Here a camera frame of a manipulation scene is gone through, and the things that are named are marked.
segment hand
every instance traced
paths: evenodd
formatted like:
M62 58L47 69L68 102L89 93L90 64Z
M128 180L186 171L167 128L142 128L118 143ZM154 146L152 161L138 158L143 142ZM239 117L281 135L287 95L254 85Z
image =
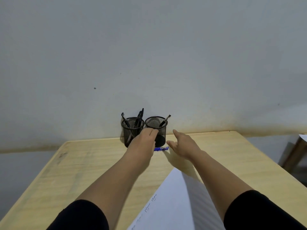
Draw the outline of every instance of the hand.
M129 163L136 164L143 172L149 165L153 155L155 139L158 134L157 129L144 128L129 144L125 156L129 158Z
M182 156L187 160L191 160L193 153L200 152L201 149L195 143L195 141L189 136L182 132L173 130L175 137L178 142L168 140L166 143L174 150L176 154Z

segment person's left hand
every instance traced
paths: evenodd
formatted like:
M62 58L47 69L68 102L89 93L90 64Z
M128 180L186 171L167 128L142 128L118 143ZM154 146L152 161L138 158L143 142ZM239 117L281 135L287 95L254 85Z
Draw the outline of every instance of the person's left hand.
M149 165L154 152L155 139L158 132L157 129L144 128L141 133L131 141L125 153L129 162L136 164L141 173Z

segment white paper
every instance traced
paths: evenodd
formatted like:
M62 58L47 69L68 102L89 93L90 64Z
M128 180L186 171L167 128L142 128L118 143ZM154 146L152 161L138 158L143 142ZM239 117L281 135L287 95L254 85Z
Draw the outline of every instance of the white paper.
M300 137L307 142L307 135L300 135Z
M201 182L174 168L127 230L225 229Z

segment blue pen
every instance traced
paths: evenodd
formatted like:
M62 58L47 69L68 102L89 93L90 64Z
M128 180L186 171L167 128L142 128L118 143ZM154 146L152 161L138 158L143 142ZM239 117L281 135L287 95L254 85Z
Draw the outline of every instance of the blue pen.
M165 151L168 150L168 147L159 147L159 148L154 148L154 151Z

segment sleeve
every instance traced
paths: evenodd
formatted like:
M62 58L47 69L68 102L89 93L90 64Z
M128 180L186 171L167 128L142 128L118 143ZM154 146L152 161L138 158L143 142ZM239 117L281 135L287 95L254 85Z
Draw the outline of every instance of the sleeve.
M249 190L228 207L224 227L231 229L307 229L265 195Z
M76 200L59 213L47 230L109 230L108 221L102 210L87 200Z

